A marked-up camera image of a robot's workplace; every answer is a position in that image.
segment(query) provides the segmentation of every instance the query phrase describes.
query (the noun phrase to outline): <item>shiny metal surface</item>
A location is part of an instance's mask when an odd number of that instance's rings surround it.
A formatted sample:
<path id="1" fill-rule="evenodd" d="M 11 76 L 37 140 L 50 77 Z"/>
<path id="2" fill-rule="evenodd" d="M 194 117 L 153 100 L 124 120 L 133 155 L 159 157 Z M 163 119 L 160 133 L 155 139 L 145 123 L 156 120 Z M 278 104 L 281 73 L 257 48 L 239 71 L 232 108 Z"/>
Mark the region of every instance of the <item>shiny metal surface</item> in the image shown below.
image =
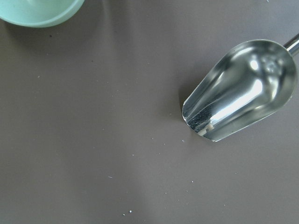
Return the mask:
<path id="1" fill-rule="evenodd" d="M 291 98 L 297 79 L 293 58 L 280 44 L 241 43 L 184 102 L 184 120 L 198 135 L 219 141 L 276 112 Z"/>

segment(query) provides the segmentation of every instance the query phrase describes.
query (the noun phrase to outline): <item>mint green bowl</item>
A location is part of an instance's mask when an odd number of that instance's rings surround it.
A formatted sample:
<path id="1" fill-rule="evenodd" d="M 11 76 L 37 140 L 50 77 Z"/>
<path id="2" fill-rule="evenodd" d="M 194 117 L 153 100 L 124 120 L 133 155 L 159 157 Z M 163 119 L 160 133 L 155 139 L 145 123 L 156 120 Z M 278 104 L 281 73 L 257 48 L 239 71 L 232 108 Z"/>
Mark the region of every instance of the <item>mint green bowl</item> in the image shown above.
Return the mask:
<path id="1" fill-rule="evenodd" d="M 84 0 L 0 0 L 0 18 L 25 27 L 51 27 L 71 18 Z"/>

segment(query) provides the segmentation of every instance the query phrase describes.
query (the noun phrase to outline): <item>green bowl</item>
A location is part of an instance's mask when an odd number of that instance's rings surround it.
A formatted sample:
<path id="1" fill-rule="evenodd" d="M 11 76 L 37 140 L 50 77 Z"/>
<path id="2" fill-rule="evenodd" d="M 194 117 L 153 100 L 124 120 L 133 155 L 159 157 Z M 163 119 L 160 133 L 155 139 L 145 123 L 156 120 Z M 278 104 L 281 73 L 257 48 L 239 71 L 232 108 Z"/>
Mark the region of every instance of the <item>green bowl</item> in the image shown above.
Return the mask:
<path id="1" fill-rule="evenodd" d="M 25 27 L 51 27 L 71 18 L 84 0 L 0 0 L 0 18 Z"/>

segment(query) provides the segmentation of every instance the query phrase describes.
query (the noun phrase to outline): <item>light green plastic bowl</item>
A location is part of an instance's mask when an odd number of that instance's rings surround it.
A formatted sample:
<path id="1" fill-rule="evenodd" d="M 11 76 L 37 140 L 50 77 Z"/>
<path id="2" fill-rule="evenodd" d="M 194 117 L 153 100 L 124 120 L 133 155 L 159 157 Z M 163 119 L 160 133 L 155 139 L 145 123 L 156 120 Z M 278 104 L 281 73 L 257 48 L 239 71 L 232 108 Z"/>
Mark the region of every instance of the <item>light green plastic bowl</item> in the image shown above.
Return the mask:
<path id="1" fill-rule="evenodd" d="M 51 27 L 71 18 L 84 0 L 0 0 L 0 18 L 25 27 Z"/>

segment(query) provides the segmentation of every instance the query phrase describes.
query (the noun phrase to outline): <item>metal scoop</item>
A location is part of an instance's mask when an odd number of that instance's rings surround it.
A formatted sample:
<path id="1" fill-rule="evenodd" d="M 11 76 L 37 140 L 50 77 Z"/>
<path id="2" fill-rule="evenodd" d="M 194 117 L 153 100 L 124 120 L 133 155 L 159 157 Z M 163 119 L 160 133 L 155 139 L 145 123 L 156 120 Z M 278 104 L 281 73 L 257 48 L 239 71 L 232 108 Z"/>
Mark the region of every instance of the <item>metal scoop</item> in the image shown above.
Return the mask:
<path id="1" fill-rule="evenodd" d="M 298 52 L 299 35 L 285 46 L 269 40 L 235 46 L 184 102 L 185 122 L 198 135 L 219 141 L 275 113 L 297 85 L 292 56 Z"/>

